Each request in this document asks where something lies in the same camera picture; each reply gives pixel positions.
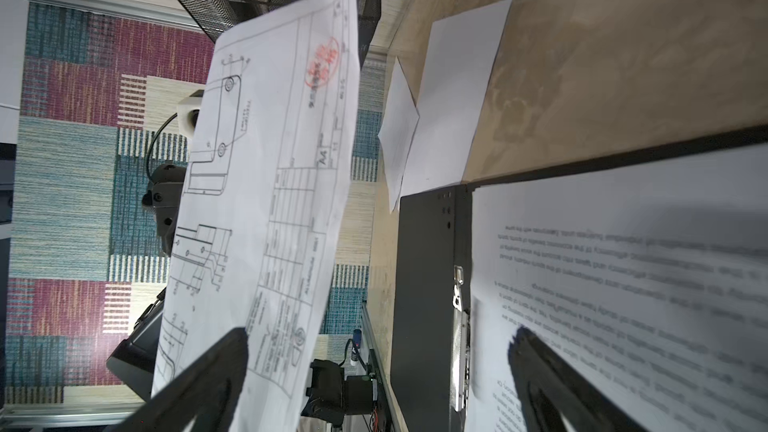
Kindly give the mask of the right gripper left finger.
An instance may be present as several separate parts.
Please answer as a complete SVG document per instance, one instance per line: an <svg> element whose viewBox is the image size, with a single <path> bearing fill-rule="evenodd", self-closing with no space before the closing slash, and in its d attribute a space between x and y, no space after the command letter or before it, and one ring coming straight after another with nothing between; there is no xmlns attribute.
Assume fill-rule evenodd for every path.
<svg viewBox="0 0 768 432"><path fill-rule="evenodd" d="M242 392L248 335L236 327L115 431L227 431Z"/></svg>

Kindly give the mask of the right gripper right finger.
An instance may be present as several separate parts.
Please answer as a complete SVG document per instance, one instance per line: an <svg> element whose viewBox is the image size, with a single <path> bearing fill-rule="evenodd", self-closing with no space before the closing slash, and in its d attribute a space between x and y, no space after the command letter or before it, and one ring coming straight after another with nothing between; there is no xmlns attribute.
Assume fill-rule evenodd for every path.
<svg viewBox="0 0 768 432"><path fill-rule="evenodd" d="M518 328L507 358L529 431L644 429L530 329Z"/></svg>

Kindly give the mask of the red folder black inside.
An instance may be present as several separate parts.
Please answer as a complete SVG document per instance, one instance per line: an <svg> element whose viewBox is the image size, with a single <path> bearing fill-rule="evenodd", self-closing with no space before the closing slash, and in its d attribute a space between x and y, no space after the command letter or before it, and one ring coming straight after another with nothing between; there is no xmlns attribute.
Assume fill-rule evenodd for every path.
<svg viewBox="0 0 768 432"><path fill-rule="evenodd" d="M398 226L391 383L407 426L413 431L468 429L472 196L477 189L754 145L767 148L765 127L539 167L405 198Z"/></svg>

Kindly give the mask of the text sheet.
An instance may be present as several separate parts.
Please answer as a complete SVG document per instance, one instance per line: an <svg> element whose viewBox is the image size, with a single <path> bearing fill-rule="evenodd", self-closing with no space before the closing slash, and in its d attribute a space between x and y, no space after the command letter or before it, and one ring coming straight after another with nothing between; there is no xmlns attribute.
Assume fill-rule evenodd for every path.
<svg viewBox="0 0 768 432"><path fill-rule="evenodd" d="M767 148L472 196L467 427L521 431L531 330L649 431L767 427Z"/></svg>

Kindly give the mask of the diagram drawing sheet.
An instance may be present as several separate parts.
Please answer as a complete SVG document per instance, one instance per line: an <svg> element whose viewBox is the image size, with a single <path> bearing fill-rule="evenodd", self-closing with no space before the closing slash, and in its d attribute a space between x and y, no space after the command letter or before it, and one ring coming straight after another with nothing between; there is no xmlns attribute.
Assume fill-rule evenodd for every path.
<svg viewBox="0 0 768 432"><path fill-rule="evenodd" d="M166 391L234 329L234 431L292 431L351 183L357 0L299 0L216 41L188 152L153 378Z"/></svg>

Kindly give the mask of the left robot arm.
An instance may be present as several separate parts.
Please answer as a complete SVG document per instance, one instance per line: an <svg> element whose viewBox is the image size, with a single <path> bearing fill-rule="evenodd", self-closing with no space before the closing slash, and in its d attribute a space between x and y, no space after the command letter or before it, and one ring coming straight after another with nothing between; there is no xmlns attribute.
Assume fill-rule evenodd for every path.
<svg viewBox="0 0 768 432"><path fill-rule="evenodd" d="M140 399L150 398L159 332L186 174L188 140L166 130L119 128L107 280L129 288L124 337L106 367Z"/></svg>

